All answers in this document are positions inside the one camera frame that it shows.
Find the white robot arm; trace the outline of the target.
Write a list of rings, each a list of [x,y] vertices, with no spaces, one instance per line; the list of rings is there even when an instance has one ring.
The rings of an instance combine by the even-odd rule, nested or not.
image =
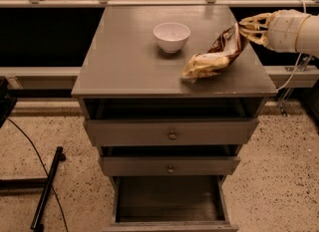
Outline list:
[[[262,13],[239,21],[240,34],[277,53],[319,58],[319,16],[297,10]]]

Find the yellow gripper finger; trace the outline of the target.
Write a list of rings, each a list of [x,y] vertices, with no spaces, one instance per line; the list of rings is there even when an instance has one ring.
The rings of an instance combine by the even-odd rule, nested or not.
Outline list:
[[[264,47],[268,46],[267,32],[261,30],[249,30],[245,28],[239,29],[240,34],[245,37],[247,40],[262,45]]]
[[[267,29],[272,18],[271,13],[261,13],[240,20],[239,25],[247,29]]]

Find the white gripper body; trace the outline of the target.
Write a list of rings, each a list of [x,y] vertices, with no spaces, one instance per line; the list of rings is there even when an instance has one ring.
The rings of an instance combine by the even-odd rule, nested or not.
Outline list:
[[[295,53],[299,31],[309,17],[293,9],[276,11],[266,33],[267,48],[279,53]]]

